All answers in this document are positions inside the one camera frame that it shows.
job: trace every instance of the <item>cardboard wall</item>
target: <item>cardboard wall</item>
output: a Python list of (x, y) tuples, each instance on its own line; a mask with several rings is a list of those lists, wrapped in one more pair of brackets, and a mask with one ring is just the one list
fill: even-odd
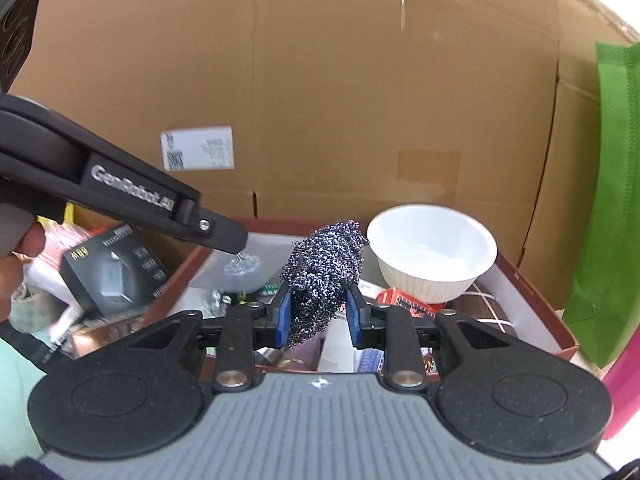
[(558, 0), (561, 27), (554, 125), (520, 269), (564, 308), (591, 218), (600, 154), (597, 41), (632, 44), (588, 0)]
[(223, 214), (468, 212), (517, 260), (542, 178), (556, 0), (42, 0), (13, 92), (160, 166), (230, 124), (236, 168), (174, 176)]

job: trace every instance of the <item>screw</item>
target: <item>screw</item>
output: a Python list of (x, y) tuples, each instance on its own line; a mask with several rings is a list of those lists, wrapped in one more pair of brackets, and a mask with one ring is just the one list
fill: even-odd
[(391, 380), (403, 388), (413, 388), (414, 386), (420, 386), (422, 384), (422, 376), (413, 370), (396, 372), (393, 377), (391, 377)]
[(237, 388), (243, 386), (249, 378), (238, 370), (227, 370), (226, 372), (220, 372), (216, 376), (216, 381), (228, 388)]

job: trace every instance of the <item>white label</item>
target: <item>white label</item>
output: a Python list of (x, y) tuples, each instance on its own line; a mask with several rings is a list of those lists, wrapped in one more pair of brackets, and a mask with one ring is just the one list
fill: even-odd
[(160, 135), (165, 171), (232, 170), (231, 126), (169, 130)]

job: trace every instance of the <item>white bowl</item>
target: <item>white bowl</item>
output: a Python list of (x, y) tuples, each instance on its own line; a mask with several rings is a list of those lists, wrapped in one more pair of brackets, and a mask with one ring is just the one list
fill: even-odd
[(387, 209), (371, 221), (367, 238), (386, 282), (425, 303), (457, 298), (497, 255), (478, 220), (437, 205)]

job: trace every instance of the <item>purple object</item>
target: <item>purple object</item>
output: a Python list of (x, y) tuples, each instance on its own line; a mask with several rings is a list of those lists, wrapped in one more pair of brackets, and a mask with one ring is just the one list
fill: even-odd
[(613, 415), (604, 433), (612, 438), (640, 411), (640, 328), (636, 330), (618, 360), (602, 382), (609, 390)]

